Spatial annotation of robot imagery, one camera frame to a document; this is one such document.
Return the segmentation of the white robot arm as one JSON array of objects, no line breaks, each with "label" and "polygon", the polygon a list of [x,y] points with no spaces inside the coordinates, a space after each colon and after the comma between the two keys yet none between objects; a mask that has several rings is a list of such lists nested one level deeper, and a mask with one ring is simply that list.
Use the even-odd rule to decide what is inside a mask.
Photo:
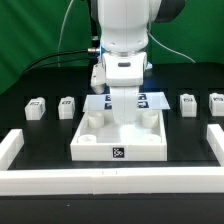
[{"label": "white robot arm", "polygon": [[93,67],[91,87],[101,94],[108,86],[114,121],[132,124],[147,66],[150,24],[174,20],[185,0],[91,0],[91,4],[103,50]]}]

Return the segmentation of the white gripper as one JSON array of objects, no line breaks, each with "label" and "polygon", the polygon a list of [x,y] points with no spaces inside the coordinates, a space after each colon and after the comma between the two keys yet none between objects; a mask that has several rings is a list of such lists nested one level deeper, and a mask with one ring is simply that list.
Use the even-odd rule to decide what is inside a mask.
[{"label": "white gripper", "polygon": [[147,54],[120,57],[103,54],[106,84],[110,86],[114,121],[132,124],[136,119],[139,87],[143,84],[143,73],[147,65]]}]

